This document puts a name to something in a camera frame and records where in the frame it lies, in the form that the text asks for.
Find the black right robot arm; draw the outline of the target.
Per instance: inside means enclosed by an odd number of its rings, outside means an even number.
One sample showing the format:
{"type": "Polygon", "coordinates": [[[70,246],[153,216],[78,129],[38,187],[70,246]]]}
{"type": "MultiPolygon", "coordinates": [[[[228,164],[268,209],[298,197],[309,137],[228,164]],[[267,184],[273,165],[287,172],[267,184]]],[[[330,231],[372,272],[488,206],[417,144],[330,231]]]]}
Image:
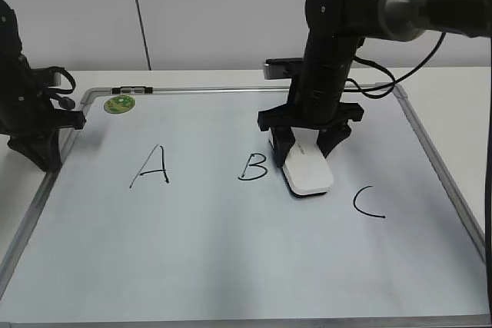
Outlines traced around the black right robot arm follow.
{"type": "Polygon", "coordinates": [[[491,35],[491,0],[305,0],[308,37],[300,58],[271,58],[268,80],[289,79],[288,99],[261,111],[258,126],[270,131],[274,162],[282,167],[295,143],[295,128],[318,132],[317,146],[329,154],[351,134],[363,108],[341,101],[356,52],[367,38],[408,42],[426,31],[491,35]]]}

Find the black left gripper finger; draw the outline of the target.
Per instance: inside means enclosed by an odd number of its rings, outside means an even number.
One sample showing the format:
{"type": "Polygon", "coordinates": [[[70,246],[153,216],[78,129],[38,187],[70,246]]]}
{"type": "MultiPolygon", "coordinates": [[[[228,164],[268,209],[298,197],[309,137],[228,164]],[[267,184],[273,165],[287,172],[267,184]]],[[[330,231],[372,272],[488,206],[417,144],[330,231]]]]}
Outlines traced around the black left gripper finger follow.
{"type": "Polygon", "coordinates": [[[56,172],[62,166],[59,130],[10,137],[8,147],[28,158],[44,172],[56,172]]]}

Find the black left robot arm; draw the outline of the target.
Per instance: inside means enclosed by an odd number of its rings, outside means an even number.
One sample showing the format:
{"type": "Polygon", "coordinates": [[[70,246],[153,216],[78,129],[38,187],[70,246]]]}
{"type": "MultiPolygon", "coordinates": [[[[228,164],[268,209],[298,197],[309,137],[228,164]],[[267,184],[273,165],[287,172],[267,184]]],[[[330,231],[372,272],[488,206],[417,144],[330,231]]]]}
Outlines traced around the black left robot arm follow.
{"type": "Polygon", "coordinates": [[[85,116],[69,97],[76,88],[63,67],[32,68],[22,53],[14,9],[1,1],[1,134],[8,147],[44,172],[62,166],[61,129],[81,130],[85,116]]]}

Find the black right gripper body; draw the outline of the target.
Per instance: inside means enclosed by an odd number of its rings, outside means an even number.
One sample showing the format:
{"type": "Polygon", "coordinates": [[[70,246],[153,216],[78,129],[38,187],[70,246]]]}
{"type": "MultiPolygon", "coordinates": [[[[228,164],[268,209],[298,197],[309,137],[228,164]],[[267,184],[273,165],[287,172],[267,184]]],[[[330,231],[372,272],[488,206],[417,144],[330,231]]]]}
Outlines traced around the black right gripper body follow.
{"type": "Polygon", "coordinates": [[[358,103],[341,102],[341,94],[293,98],[282,105],[258,112],[261,131],[270,128],[325,129],[347,121],[359,122],[364,109],[358,103]]]}

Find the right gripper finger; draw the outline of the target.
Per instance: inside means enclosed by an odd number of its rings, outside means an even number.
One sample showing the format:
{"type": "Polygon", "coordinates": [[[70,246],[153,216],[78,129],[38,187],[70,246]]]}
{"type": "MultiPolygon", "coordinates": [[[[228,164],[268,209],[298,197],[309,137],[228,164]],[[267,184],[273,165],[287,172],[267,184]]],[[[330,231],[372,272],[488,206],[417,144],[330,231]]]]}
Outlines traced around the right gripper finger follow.
{"type": "Polygon", "coordinates": [[[291,127],[273,127],[270,129],[273,158],[276,167],[282,167],[290,149],[295,144],[295,136],[291,127]]]}
{"type": "Polygon", "coordinates": [[[347,122],[335,124],[320,130],[317,136],[317,146],[324,158],[351,135],[351,128],[347,122]]]}

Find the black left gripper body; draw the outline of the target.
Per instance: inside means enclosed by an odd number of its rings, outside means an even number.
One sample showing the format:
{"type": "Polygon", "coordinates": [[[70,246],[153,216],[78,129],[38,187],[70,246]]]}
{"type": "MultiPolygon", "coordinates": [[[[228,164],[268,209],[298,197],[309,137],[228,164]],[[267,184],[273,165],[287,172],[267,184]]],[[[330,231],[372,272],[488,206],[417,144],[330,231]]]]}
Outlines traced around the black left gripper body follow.
{"type": "Polygon", "coordinates": [[[1,71],[1,133],[11,137],[85,126],[82,111],[75,110],[69,97],[75,79],[65,69],[62,74],[69,89],[48,88],[36,83],[31,71],[6,68],[1,71]]]}

